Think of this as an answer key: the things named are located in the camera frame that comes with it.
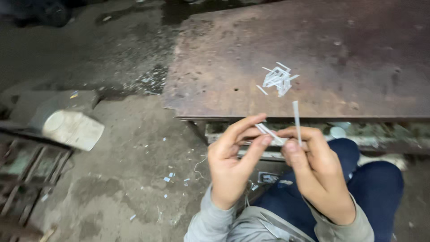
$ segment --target dark blue pants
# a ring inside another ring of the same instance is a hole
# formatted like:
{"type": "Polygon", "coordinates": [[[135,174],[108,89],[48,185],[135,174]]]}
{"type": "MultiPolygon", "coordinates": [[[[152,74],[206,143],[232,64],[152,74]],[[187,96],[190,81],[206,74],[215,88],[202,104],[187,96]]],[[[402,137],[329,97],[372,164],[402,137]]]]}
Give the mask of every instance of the dark blue pants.
{"type": "MultiPolygon", "coordinates": [[[[366,213],[375,233],[375,242],[390,242],[394,214],[403,194],[400,170],[386,161],[357,167],[360,153],[352,140],[332,140],[329,146],[341,161],[348,190],[366,213]]],[[[293,184],[275,183],[252,205],[270,210],[318,241],[313,230],[316,221],[298,191],[294,172],[284,174],[280,179],[290,180],[293,184]]]]}

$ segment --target gray sweatshirt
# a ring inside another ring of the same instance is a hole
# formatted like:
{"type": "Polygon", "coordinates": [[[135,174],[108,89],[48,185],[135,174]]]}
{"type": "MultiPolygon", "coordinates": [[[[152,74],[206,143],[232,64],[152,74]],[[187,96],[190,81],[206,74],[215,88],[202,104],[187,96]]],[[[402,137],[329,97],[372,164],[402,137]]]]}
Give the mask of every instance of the gray sweatshirt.
{"type": "MultiPolygon", "coordinates": [[[[207,189],[200,212],[193,216],[185,234],[185,242],[215,241],[289,241],[315,242],[304,232],[276,214],[260,207],[249,206],[235,219],[235,207],[217,208],[211,200],[212,185],[207,189]]],[[[355,220],[345,226],[332,223],[306,200],[316,220],[315,234],[320,242],[374,242],[373,229],[360,206],[351,198],[356,208],[355,220]]]]}

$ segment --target white container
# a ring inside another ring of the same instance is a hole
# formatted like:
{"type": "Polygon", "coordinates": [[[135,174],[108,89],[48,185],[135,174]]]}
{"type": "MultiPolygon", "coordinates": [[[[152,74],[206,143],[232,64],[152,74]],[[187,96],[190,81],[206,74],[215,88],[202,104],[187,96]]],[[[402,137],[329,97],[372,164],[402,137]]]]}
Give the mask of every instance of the white container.
{"type": "Polygon", "coordinates": [[[45,121],[42,134],[56,142],[90,151],[103,130],[104,125],[81,112],[58,110],[45,121]]]}

